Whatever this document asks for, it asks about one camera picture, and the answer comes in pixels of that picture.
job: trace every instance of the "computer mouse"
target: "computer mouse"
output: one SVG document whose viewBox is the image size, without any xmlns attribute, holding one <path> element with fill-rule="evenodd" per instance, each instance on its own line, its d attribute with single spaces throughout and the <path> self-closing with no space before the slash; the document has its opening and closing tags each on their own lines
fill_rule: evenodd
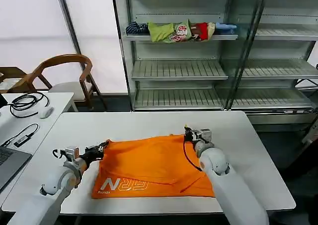
<svg viewBox="0 0 318 225">
<path fill-rule="evenodd" d="M 43 107 L 39 110 L 38 116 L 41 119 L 47 118 L 53 112 L 54 107 Z"/>
</svg>

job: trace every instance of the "laptop keyboard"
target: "laptop keyboard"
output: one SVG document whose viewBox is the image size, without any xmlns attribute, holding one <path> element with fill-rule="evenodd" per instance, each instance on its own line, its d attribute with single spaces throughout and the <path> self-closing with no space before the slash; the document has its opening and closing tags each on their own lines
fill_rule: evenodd
<svg viewBox="0 0 318 225">
<path fill-rule="evenodd" d="M 0 165 L 2 165 L 11 155 L 12 152 L 2 150 L 0 147 Z"/>
</svg>

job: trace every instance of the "orange shirt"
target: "orange shirt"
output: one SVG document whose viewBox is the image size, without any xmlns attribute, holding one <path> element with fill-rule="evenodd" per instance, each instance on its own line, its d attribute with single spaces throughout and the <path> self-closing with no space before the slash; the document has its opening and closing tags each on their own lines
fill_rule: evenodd
<svg viewBox="0 0 318 225">
<path fill-rule="evenodd" d="M 190 160 L 198 165 L 192 143 Z M 183 135 L 130 142 L 110 141 L 99 162 L 92 198 L 214 197 L 211 182 L 183 153 Z"/>
</svg>

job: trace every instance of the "floor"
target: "floor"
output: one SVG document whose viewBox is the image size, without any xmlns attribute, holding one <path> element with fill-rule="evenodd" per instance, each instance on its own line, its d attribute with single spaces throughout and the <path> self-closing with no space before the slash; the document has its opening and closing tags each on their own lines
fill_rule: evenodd
<svg viewBox="0 0 318 225">
<path fill-rule="evenodd" d="M 129 98 L 125 96 L 108 96 L 105 99 L 108 111 L 130 111 Z M 98 98 L 94 98 L 94 111 L 104 111 Z M 87 108 L 79 107 L 80 112 Z M 301 134 L 296 132 L 258 133 L 268 153 L 278 170 L 286 168 L 299 154 Z M 308 211 L 312 209 L 314 195 L 318 194 L 318 169 L 315 168 L 306 175 L 293 181 L 286 181 L 297 207 L 289 212 L 275 213 L 271 216 L 271 225 L 310 225 Z M 0 224 L 6 224 L 11 215 L 6 214 L 0 219 Z M 59 224 L 73 225 L 76 217 L 60 216 Z M 167 216 L 84 216 L 77 225 L 106 224 L 115 222 L 141 224 L 202 224 L 228 225 L 224 215 L 167 215 Z"/>
</svg>

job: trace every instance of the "wire shelf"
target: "wire shelf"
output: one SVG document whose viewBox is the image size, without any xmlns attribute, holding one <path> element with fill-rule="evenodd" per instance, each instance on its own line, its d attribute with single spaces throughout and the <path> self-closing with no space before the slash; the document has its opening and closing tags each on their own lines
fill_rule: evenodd
<svg viewBox="0 0 318 225">
<path fill-rule="evenodd" d="M 318 40 L 318 25 L 260 24 L 256 40 Z"/>
<path fill-rule="evenodd" d="M 235 68 L 227 71 L 235 74 Z M 250 59 L 246 61 L 243 79 L 316 79 L 318 70 L 305 60 Z"/>
<path fill-rule="evenodd" d="M 141 80 L 226 80 L 217 60 L 136 61 L 132 79 Z"/>
<path fill-rule="evenodd" d="M 295 88 L 239 88 L 232 109 L 304 109 L 315 106 Z"/>
<path fill-rule="evenodd" d="M 238 37 L 238 35 L 212 35 L 210 40 L 236 40 Z M 128 41 L 151 41 L 150 35 L 124 34 L 123 39 Z"/>
<path fill-rule="evenodd" d="M 141 89 L 135 110 L 217 109 L 222 104 L 214 89 Z"/>
</svg>

